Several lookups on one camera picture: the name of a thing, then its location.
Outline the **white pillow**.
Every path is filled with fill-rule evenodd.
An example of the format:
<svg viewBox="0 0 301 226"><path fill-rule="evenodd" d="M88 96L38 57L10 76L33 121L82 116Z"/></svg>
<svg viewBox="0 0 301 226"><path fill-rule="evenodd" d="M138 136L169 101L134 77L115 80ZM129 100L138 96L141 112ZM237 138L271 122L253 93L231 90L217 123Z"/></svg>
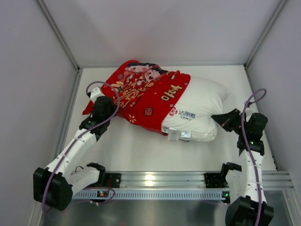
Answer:
<svg viewBox="0 0 301 226"><path fill-rule="evenodd" d="M229 94L229 90L217 82L192 76L162 121L161 132L171 132L170 140L213 141L218 128L212 116L223 113L222 104Z"/></svg>

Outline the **red printed pillowcase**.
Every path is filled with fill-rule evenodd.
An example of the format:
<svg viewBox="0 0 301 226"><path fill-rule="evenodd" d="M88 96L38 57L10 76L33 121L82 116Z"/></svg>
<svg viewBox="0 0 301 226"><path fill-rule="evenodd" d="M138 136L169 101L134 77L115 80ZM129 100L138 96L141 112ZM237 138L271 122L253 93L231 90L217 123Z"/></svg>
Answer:
<svg viewBox="0 0 301 226"><path fill-rule="evenodd" d="M161 124L190 82L190 75L154 63L129 60L101 86L119 106L118 115L133 125L161 133Z"/></svg>

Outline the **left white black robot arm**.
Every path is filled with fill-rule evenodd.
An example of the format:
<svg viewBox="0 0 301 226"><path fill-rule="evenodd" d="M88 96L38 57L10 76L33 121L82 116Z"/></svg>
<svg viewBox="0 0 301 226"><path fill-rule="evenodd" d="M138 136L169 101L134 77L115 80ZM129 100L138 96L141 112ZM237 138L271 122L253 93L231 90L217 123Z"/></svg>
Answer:
<svg viewBox="0 0 301 226"><path fill-rule="evenodd" d="M97 97L92 113L79 125L74 138L45 168L33 174L33 197L42 204L43 213L50 209L63 211L73 195L89 186L106 184L106 169L98 163L89 163L79 173L73 173L83 155L107 131L119 105L106 96Z"/></svg>

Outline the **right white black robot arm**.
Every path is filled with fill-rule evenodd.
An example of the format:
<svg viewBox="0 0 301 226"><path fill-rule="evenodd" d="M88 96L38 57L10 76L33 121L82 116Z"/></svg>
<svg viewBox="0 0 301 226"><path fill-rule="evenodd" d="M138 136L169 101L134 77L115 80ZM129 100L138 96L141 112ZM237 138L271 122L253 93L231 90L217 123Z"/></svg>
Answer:
<svg viewBox="0 0 301 226"><path fill-rule="evenodd" d="M246 118L238 109L212 119L227 132L238 135L239 162L222 165L221 177L229 187L230 205L227 226L267 226L274 217L274 208L267 204L263 182L262 162L265 155L262 141L268 118L253 113Z"/></svg>

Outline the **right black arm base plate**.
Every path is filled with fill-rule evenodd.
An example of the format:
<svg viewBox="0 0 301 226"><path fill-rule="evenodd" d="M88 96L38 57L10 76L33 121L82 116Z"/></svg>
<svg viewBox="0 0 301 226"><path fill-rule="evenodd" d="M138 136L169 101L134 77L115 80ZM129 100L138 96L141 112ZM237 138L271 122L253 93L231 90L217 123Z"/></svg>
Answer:
<svg viewBox="0 0 301 226"><path fill-rule="evenodd" d="M221 173L205 173L206 188L228 188L228 183Z"/></svg>

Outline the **aluminium mounting rail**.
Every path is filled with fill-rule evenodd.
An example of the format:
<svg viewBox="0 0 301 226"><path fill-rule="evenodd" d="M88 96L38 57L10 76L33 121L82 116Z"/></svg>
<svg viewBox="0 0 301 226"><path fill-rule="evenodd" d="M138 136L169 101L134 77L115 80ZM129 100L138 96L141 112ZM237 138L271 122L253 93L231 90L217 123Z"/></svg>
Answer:
<svg viewBox="0 0 301 226"><path fill-rule="evenodd" d="M217 171L123 171L108 172L121 174L121 189L207 189L205 173L219 173ZM264 171L262 173L263 188L265 190L291 190L293 182L288 172ZM228 188L209 188L228 190Z"/></svg>

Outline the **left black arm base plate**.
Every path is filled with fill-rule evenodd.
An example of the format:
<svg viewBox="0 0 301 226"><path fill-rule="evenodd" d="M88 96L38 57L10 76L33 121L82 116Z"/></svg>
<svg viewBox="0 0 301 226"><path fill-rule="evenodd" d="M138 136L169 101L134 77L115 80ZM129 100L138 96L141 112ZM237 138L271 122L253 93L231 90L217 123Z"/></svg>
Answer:
<svg viewBox="0 0 301 226"><path fill-rule="evenodd" d="M103 186L109 188L120 188L120 182L121 182L120 173L106 173Z"/></svg>

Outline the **left aluminium frame post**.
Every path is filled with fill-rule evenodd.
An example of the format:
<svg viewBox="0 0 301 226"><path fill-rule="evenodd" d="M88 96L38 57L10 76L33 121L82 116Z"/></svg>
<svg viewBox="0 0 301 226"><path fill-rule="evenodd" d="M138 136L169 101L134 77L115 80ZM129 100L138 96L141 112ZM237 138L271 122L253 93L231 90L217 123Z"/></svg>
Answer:
<svg viewBox="0 0 301 226"><path fill-rule="evenodd" d="M53 16L51 15L51 12L49 11L46 3L43 0L35 0L35 3L39 7L39 9L41 10L42 14L44 15L47 23L51 27L54 35L56 36L58 42L60 43L64 53L66 54L67 58L69 59L71 65L78 72L80 70L80 66L77 63L77 61L75 60L75 57L73 56L65 38L63 37L59 27L57 26Z"/></svg>

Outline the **aluminium frame post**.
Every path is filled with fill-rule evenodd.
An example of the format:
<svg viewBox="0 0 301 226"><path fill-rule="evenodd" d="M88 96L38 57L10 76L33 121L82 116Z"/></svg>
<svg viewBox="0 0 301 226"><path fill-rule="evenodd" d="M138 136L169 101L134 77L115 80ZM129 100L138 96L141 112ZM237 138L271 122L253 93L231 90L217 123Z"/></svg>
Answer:
<svg viewBox="0 0 301 226"><path fill-rule="evenodd" d="M63 37L59 27L57 26L53 16L51 15L51 12L49 11L46 3L43 0L35 0L35 3L39 7L39 9L41 10L42 14L44 15L47 23L51 27L54 35L56 36L58 42L60 43L64 53L66 54L67 58L69 59L71 65L78 72L80 70L80 66L77 63L77 61L75 60L75 57L73 56L65 38Z"/></svg>
<svg viewBox="0 0 301 226"><path fill-rule="evenodd" d="M272 28L276 24L278 17L284 10L285 6L287 5L288 0L279 0L276 8L273 10L271 16L269 17L264 29L262 30L258 40L255 42L254 47L252 48L246 62L244 63L244 69L247 71L249 66L251 65L252 61L260 51L264 41L267 39L269 33L271 32Z"/></svg>

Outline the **right aluminium frame post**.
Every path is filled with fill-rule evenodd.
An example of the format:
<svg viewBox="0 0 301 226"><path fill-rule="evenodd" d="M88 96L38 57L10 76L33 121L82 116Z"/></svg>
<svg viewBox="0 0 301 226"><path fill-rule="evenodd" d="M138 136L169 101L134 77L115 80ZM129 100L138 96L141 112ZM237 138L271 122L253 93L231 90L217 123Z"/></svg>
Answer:
<svg viewBox="0 0 301 226"><path fill-rule="evenodd" d="M251 65L252 61L260 51L264 41L267 39L269 33L271 32L272 28L276 24L278 17L284 10L285 6L287 5L288 0L279 0L276 8L273 10L271 16L269 17L264 29L262 30L258 40L255 42L254 47L252 48L246 62L244 63L244 69L247 71L249 66Z"/></svg>

